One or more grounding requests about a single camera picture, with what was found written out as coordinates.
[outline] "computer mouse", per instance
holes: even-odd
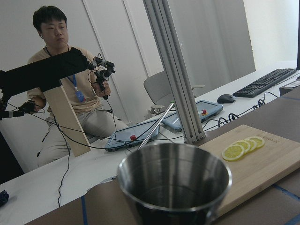
[[[235,96],[230,94],[223,94],[217,98],[218,103],[232,103],[235,101]]]

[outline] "blue tape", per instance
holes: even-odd
[[[88,225],[88,217],[86,215],[86,207],[85,207],[85,198],[81,197],[81,206],[82,206],[82,217],[83,217],[83,225]]]
[[[291,198],[300,201],[300,197],[299,197],[299,196],[297,196],[297,195],[295,195],[295,194],[289,192],[288,190],[286,190],[286,189],[284,189],[284,188],[278,186],[277,184],[273,184],[272,186],[273,186],[274,188],[276,188],[277,190],[281,191],[282,193],[284,193],[285,195],[290,196]]]
[[[296,225],[300,222],[300,214],[295,216],[293,219],[285,223],[285,225]]]

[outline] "tablet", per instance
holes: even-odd
[[[110,136],[110,139],[105,145],[105,150],[116,151],[119,148],[130,148],[142,143],[143,140],[150,133],[156,121],[157,120],[151,120],[151,121],[136,124],[131,127],[124,128],[122,130],[117,130]],[[158,136],[158,133],[159,133],[159,126],[152,133],[149,141],[151,141],[151,139],[155,139]],[[134,141],[130,139],[130,137],[133,135],[135,135],[136,137]]]
[[[196,106],[198,109],[199,117],[201,123],[208,120],[210,117],[219,114],[223,110],[223,106],[218,103],[209,102],[205,100],[200,100],[196,102]],[[206,115],[201,115],[203,110],[206,110]],[[173,128],[176,131],[181,131],[181,124],[176,112],[172,113],[171,115],[166,116],[163,121],[163,124]]]

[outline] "bamboo cutting board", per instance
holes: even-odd
[[[238,161],[228,162],[222,159],[224,148],[250,136],[262,137],[265,145]],[[199,148],[222,159],[232,172],[232,186],[219,207],[219,216],[300,167],[300,143],[246,125],[241,125]]]

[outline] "black keyboard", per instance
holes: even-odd
[[[253,98],[292,75],[296,69],[276,69],[233,93],[236,97]]]

